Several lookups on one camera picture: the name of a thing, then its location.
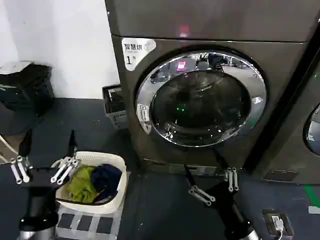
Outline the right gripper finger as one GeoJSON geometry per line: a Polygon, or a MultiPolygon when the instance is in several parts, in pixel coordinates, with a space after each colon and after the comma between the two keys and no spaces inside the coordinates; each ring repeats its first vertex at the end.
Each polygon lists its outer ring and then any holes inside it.
{"type": "Polygon", "coordinates": [[[224,173],[224,181],[228,183],[229,192],[238,191],[238,170],[236,167],[230,167],[225,158],[215,149],[212,150],[216,161],[219,163],[224,173]]]}
{"type": "Polygon", "coordinates": [[[188,166],[186,164],[184,164],[184,170],[185,170],[185,174],[186,174],[186,178],[188,180],[189,183],[189,190],[188,193],[190,195],[192,195],[193,197],[197,198],[199,201],[203,202],[204,204],[206,204],[207,206],[211,206],[212,203],[214,203],[216,201],[216,198],[210,194],[208,194],[207,192],[205,192],[204,190],[202,190],[201,188],[199,188],[188,168],[188,166]]]}

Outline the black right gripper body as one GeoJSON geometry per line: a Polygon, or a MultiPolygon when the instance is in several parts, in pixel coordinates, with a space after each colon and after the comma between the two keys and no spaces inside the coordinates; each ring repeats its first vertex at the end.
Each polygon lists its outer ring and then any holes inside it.
{"type": "Polygon", "coordinates": [[[212,209],[215,209],[223,224],[226,238],[255,238],[256,230],[249,219],[242,213],[234,200],[237,192],[228,191],[228,183],[223,181],[205,190],[215,197],[212,209]]]}

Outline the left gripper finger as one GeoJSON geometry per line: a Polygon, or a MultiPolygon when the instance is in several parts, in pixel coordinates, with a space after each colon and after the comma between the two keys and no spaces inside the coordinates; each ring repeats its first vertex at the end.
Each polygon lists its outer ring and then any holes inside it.
{"type": "Polygon", "coordinates": [[[56,168],[55,174],[50,178],[51,184],[63,185],[67,177],[78,167],[79,160],[76,158],[77,146],[75,131],[72,130],[66,156],[55,161],[51,166],[52,168],[56,168]]]}
{"type": "Polygon", "coordinates": [[[33,130],[27,130],[22,142],[19,144],[16,158],[10,160],[10,168],[17,185],[31,181],[30,171],[34,168],[29,161],[29,154],[32,146],[33,130]]]}

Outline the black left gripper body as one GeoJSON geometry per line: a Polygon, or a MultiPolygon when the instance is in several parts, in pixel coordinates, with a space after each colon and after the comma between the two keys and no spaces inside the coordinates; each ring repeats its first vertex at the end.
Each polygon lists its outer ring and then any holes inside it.
{"type": "Polygon", "coordinates": [[[39,232],[56,226],[59,215],[56,204],[57,183],[51,177],[57,172],[52,167],[34,167],[27,170],[29,182],[21,187],[27,191],[26,211],[19,223],[19,230],[39,232]]]}

